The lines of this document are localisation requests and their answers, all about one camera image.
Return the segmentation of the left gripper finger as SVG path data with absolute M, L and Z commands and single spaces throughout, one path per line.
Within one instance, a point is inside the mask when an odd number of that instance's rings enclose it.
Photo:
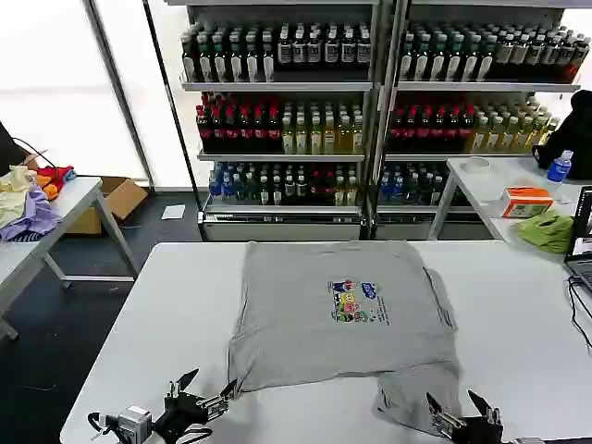
M 238 380 L 233 379 L 218 395 L 198 402 L 198 407 L 203 413 L 204 420 L 215 420 L 228 410 L 230 403 L 234 401 L 239 394 L 237 383 Z
M 176 381 L 170 381 L 168 385 L 168 390 L 166 393 L 167 399 L 174 399 L 179 396 L 181 392 L 183 392 L 193 381 L 193 379 L 199 373 L 199 369 L 195 368 L 188 373 L 183 374 L 179 379 Z

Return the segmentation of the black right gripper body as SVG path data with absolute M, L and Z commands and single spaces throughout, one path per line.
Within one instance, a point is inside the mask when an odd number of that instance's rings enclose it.
M 464 417 L 463 425 L 455 428 L 450 440 L 457 444 L 500 444 L 502 424 L 491 424 L 482 416 Z

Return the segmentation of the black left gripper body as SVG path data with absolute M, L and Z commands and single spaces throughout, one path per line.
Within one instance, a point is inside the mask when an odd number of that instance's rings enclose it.
M 153 431 L 163 440 L 179 440 L 193 425 L 204 426 L 208 422 L 204 398 L 181 392 L 177 397 L 165 398 L 165 411 L 154 422 Z

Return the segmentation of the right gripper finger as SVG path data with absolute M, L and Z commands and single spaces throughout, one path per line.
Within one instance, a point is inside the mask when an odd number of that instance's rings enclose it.
M 448 413 L 429 392 L 426 393 L 426 400 L 433 426 L 442 436 L 453 436 L 455 432 L 466 428 L 462 419 Z
M 500 410 L 498 408 L 493 408 L 492 406 L 490 406 L 484 398 L 482 398 L 472 390 L 468 389 L 467 392 L 475 408 L 479 411 L 481 416 L 487 420 L 489 424 L 501 424 Z

